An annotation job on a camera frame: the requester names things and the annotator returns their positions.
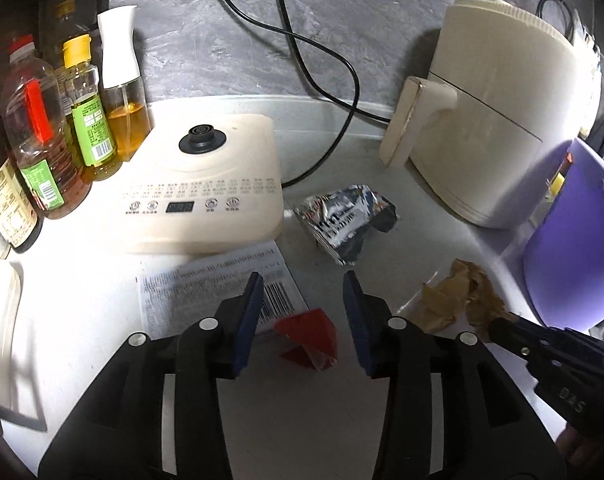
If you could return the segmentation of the red wrapper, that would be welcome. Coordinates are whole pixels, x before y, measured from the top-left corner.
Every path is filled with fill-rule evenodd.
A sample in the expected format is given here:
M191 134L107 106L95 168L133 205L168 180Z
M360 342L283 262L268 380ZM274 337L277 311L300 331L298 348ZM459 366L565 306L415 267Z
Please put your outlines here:
M283 318L274 325L274 331L292 344L281 353L281 359L319 372L337 364L337 331L323 310L313 309Z

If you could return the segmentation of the purple plastic bucket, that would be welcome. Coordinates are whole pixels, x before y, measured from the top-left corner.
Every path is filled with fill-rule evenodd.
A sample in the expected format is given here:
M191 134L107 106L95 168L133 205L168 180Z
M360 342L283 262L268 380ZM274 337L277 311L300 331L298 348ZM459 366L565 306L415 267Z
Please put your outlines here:
M533 308L547 326L589 330L604 320L604 161L583 141L549 213L522 256Z

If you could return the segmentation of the white printed paper sheet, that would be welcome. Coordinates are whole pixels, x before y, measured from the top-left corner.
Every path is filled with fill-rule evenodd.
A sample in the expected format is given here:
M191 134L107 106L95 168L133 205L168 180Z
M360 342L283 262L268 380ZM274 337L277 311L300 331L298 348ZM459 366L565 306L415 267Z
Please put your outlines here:
M180 334L192 323L214 315L221 301L240 296L250 275L264 280L264 303L257 333L308 310L277 244L269 242L193 260L171 270L138 278L142 328L151 338Z

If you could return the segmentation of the silver foil snack wrapper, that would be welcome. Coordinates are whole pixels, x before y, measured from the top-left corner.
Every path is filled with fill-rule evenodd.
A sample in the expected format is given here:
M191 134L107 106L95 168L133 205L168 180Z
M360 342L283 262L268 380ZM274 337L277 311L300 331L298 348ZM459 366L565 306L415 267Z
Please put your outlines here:
M396 207L366 184L308 196L293 207L306 232L340 266L356 263L367 233L391 231Z

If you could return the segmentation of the dark soy sauce bottle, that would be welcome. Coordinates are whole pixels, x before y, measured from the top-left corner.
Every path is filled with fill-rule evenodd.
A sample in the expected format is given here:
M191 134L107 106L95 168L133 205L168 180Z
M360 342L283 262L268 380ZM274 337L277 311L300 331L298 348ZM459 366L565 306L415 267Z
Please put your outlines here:
M25 191L0 120L0 234L18 253L35 244L42 218Z

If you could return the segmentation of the green label oil bottle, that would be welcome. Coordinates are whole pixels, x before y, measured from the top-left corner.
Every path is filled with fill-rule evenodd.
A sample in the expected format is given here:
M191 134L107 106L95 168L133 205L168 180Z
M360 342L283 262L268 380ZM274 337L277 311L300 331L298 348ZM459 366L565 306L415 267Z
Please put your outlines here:
M70 100L82 160L93 181L112 177L122 166L99 93L99 70L91 62L88 34L66 40L62 46L64 90Z

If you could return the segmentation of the oil sprayer white top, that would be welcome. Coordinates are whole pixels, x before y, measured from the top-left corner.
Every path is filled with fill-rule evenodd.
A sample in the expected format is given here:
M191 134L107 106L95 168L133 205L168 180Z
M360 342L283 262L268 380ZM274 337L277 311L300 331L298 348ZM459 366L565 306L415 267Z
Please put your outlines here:
M102 42L102 102L117 154L129 162L150 133L141 70L134 52L136 6L118 6L98 15Z

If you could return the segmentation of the white air fryer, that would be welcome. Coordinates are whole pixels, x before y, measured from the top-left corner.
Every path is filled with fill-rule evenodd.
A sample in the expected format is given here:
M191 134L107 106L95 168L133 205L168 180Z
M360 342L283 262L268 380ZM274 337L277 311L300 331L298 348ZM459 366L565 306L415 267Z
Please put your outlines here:
M427 77L408 77L379 151L412 162L460 217L508 230L530 217L570 143L594 125L602 55L502 0L446 9Z

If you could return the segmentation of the red cap oil bottle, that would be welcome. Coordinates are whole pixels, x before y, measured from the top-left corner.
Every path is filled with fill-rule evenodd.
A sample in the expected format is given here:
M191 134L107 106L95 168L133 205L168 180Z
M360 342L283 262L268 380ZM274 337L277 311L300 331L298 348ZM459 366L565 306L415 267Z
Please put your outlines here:
M74 211L91 182L62 107L53 68L30 35L13 40L0 94L1 118L27 191L51 220Z

